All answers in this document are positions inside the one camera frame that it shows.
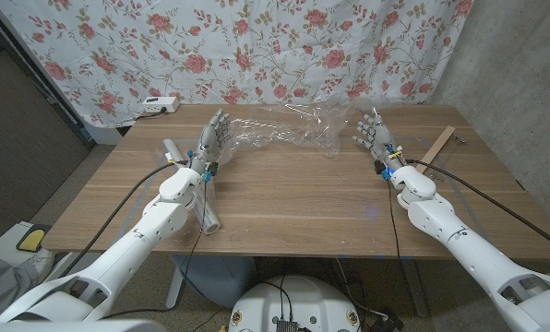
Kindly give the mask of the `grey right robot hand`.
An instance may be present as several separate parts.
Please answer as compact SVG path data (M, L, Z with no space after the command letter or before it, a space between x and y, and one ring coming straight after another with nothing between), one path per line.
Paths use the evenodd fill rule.
M401 147L396 144L375 106L371 113L364 114L364 120L358 123L356 129L358 136L354 136L353 140L369 151L376 174L391 175L406 165Z

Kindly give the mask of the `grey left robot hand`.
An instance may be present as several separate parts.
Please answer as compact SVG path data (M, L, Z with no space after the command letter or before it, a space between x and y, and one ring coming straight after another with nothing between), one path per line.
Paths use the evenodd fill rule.
M220 157L221 150L229 139L231 123L229 117L230 114L219 109L204 127L190 163L190 168L200 175Z

